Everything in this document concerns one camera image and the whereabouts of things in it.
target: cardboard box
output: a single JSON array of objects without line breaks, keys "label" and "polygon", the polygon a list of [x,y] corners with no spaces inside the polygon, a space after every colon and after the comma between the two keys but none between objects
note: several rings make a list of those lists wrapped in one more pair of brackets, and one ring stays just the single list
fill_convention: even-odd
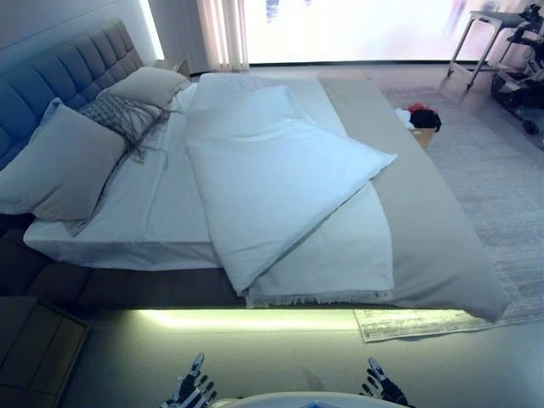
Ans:
[{"label": "cardboard box", "polygon": [[436,129],[434,127],[425,127],[425,128],[419,128],[419,129],[410,129],[410,132],[414,138],[416,138],[417,143],[425,149],[428,145],[428,142],[431,140],[431,138],[434,135],[434,131]]}]

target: metal stand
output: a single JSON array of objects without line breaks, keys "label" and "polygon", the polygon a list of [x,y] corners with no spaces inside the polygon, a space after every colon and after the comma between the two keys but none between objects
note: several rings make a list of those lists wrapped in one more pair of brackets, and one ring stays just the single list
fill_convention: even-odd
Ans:
[{"label": "metal stand", "polygon": [[[478,61],[478,64],[475,68],[466,68],[456,62],[457,56],[459,55],[459,52],[461,51],[462,45],[465,43],[465,40],[467,39],[468,32],[470,31],[470,27],[472,26],[474,21],[483,21],[484,23],[492,24],[495,27],[495,31],[493,32],[493,36],[491,37],[490,41],[487,44],[487,47],[485,47],[485,51],[482,54],[482,57]],[[465,31],[462,34],[461,41],[457,45],[456,52],[453,54],[453,57],[451,57],[450,65],[448,67],[448,77],[453,74],[454,71],[459,70],[461,72],[464,72],[465,74],[470,76],[470,80],[467,84],[467,89],[470,89],[474,84],[474,79],[476,79],[476,76],[481,71],[491,71],[496,72],[500,71],[502,69],[505,69],[506,67],[501,66],[501,62],[504,59],[505,55],[507,54],[507,51],[510,49],[510,45],[508,45],[508,48],[502,55],[499,64],[497,66],[489,66],[487,65],[487,62],[485,61],[487,59],[487,55],[490,53],[491,48],[493,47],[493,44],[496,41],[496,38],[499,36],[499,33],[504,28],[516,28],[519,24],[521,24],[524,21],[522,17],[520,17],[516,13],[498,13],[498,12],[483,12],[483,11],[471,11],[470,12],[470,20],[467,24],[467,28],[465,28]]]}]

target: beige blanket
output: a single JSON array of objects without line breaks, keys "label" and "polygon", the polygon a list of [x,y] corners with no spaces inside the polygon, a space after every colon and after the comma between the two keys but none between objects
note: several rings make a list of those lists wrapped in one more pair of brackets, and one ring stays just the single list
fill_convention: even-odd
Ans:
[{"label": "beige blanket", "polygon": [[393,242],[395,289],[388,303],[499,318],[507,294],[484,247],[388,101],[361,74],[321,75],[320,82],[350,137],[399,154],[373,180]]}]

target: upholstered headboard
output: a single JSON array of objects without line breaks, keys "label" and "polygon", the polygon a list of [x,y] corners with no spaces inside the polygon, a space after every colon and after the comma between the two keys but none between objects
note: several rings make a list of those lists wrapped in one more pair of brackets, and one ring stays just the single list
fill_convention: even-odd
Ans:
[{"label": "upholstered headboard", "polygon": [[0,170],[26,146],[51,99],[72,108],[141,65],[121,20],[52,50],[0,78]]}]

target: bright window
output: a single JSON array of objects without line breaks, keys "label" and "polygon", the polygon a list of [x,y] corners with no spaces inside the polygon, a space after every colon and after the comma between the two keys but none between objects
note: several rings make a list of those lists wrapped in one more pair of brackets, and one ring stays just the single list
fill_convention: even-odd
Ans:
[{"label": "bright window", "polygon": [[[471,10],[519,12],[535,0],[246,0],[250,63],[449,60]],[[493,29],[476,22],[460,60]]]}]

